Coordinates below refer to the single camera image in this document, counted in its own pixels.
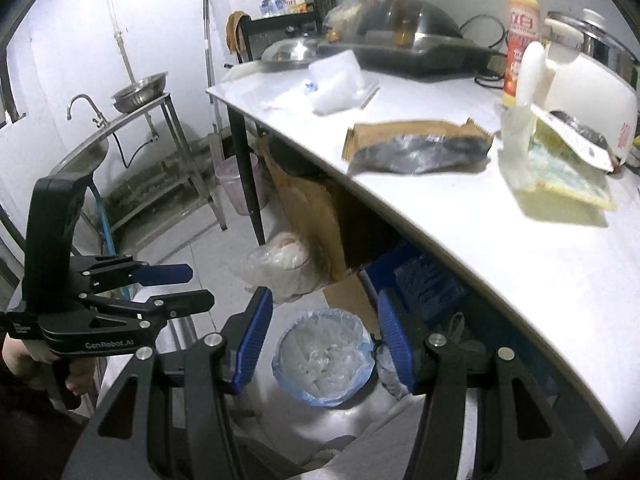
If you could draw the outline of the person's left hand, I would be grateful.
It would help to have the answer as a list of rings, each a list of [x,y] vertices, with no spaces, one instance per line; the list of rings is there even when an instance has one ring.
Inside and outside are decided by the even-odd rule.
[[[1,350],[2,360],[11,374],[26,382],[33,389],[48,388],[44,367],[58,360],[42,341],[22,341],[10,336],[4,338]],[[82,358],[68,363],[65,387],[74,396],[87,393],[93,382],[96,358]]]

